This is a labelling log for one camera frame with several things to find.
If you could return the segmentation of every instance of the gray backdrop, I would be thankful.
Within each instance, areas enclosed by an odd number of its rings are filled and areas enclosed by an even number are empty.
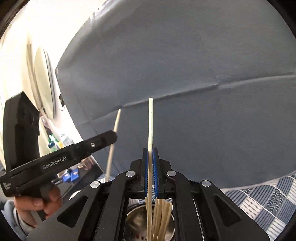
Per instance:
[[[266,0],[110,0],[59,64],[81,136],[113,129],[112,174],[154,146],[172,168],[218,187],[296,170],[296,40]],[[105,170],[109,149],[94,154]]]

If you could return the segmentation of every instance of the stainless steel container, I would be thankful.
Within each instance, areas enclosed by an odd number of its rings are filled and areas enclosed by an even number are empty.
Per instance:
[[[168,228],[165,234],[165,241],[173,240],[175,234],[174,217],[171,215]],[[141,205],[131,210],[126,216],[124,230],[124,241],[146,241],[147,237],[147,212],[146,206]]]

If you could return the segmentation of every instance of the silver screw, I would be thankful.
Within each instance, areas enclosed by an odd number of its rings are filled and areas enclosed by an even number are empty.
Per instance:
[[[91,183],[91,187],[92,188],[97,188],[97,187],[99,187],[100,186],[100,182],[98,182],[98,181],[93,181],[92,183]]]
[[[168,171],[168,172],[167,172],[167,175],[168,175],[169,177],[174,177],[174,176],[176,175],[176,172],[175,172],[175,171]]]
[[[208,188],[209,186],[211,186],[211,182],[208,181],[208,180],[203,180],[203,181],[202,181],[202,185],[203,185],[205,188]]]
[[[133,177],[136,173],[134,171],[128,171],[126,172],[127,177]]]

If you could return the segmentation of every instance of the triangular cutout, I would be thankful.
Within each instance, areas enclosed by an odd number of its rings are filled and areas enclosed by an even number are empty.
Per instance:
[[[232,208],[230,208],[219,196],[215,195],[214,201],[226,227],[229,227],[241,220],[241,218],[232,210]]]
[[[67,225],[70,228],[75,227],[77,220],[80,216],[80,213],[83,210],[83,207],[87,201],[86,196],[82,196],[75,203],[73,203],[70,207],[68,207],[63,213],[61,213],[57,220],[60,223]]]

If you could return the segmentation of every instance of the round mirror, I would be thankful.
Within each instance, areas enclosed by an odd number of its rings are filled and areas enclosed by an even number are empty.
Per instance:
[[[56,112],[52,68],[47,52],[39,47],[34,61],[36,85],[47,117],[52,120]]]

